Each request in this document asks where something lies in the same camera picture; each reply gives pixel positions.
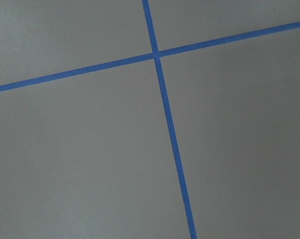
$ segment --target grid square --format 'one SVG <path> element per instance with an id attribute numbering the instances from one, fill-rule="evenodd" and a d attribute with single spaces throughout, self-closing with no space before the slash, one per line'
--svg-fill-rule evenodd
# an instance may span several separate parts
<path id="1" fill-rule="evenodd" d="M 300 29 L 161 61 L 198 238 L 300 238 Z"/>
<path id="2" fill-rule="evenodd" d="M 188 238 L 152 61 L 0 93 L 0 238 Z"/>
<path id="3" fill-rule="evenodd" d="M 300 21 L 300 0 L 151 0 L 159 50 Z"/>
<path id="4" fill-rule="evenodd" d="M 0 0 L 0 85 L 149 52 L 139 0 Z"/>

